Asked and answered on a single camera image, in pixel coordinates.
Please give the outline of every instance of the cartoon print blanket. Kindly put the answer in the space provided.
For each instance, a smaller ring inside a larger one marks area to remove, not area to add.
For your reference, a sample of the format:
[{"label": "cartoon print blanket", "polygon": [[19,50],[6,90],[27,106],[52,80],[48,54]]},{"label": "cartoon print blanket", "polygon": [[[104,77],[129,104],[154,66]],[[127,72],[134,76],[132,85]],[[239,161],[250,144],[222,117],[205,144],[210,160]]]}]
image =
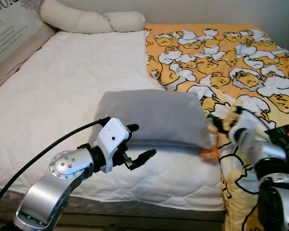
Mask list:
[{"label": "cartoon print blanket", "polygon": [[[289,51],[261,28],[147,24],[146,52],[149,74],[167,90],[197,94],[207,114],[225,118],[239,104],[270,128],[289,124]],[[262,231],[255,172],[225,135],[218,145],[225,229]]]}]

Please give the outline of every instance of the cylindrical pillow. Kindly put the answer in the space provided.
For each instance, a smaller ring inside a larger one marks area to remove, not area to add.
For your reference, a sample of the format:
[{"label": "cylindrical pillow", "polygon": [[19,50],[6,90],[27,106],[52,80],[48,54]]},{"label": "cylindrical pillow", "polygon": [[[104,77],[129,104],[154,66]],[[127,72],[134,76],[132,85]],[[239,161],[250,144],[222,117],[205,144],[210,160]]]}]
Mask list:
[{"label": "cylindrical pillow", "polygon": [[114,31],[141,31],[145,27],[145,17],[139,12],[111,12],[103,14]]},{"label": "cylindrical pillow", "polygon": [[41,6],[42,20],[56,28],[75,33],[113,32],[108,20],[95,12],[79,11],[57,0],[45,0]]},{"label": "cylindrical pillow", "polygon": [[67,7],[57,0],[45,0],[40,16],[44,22],[56,28],[75,33],[129,32],[145,27],[145,17],[139,12],[113,12],[102,16]]}]

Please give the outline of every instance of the wall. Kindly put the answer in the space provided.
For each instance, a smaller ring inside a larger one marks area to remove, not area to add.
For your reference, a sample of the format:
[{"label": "wall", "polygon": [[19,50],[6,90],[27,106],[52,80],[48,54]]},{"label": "wall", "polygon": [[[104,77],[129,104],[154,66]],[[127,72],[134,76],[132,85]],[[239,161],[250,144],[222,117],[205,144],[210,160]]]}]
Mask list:
[{"label": "wall", "polygon": [[289,0],[59,0],[99,13],[139,11],[155,24],[227,23],[261,26],[289,50]]}]

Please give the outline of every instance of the mattress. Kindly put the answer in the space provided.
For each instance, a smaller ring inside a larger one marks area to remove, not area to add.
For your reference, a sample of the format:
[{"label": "mattress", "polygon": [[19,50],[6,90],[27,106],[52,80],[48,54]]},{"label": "mattress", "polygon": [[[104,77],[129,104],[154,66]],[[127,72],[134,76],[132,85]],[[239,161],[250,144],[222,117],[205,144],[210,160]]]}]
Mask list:
[{"label": "mattress", "polygon": [[[0,188],[54,140],[90,123],[104,92],[140,89],[162,89],[146,71],[145,32],[59,32],[51,37],[0,87]],[[90,132],[55,147],[10,190],[25,193],[55,154],[86,143]],[[219,165],[203,163],[193,148],[137,146],[127,153],[136,158],[150,148],[157,154],[144,166],[96,173],[72,196],[199,211],[224,209]]]}]

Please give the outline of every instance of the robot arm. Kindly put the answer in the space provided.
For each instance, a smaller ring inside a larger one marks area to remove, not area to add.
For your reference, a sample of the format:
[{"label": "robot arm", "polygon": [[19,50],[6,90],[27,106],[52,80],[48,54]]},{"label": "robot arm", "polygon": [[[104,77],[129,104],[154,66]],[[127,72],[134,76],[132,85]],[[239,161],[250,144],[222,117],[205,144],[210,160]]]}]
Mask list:
[{"label": "robot arm", "polygon": [[84,144],[77,150],[57,154],[45,174],[27,191],[13,219],[16,229],[52,231],[72,191],[94,172],[107,173],[123,163],[130,170],[143,165],[156,150],[149,150],[134,161],[125,154],[126,142],[138,128],[112,118],[98,134],[94,147]]},{"label": "robot arm", "polygon": [[286,153],[254,131],[251,128],[253,123],[241,119],[228,136],[249,158],[257,174],[259,222],[268,231],[289,231],[289,164]]}]

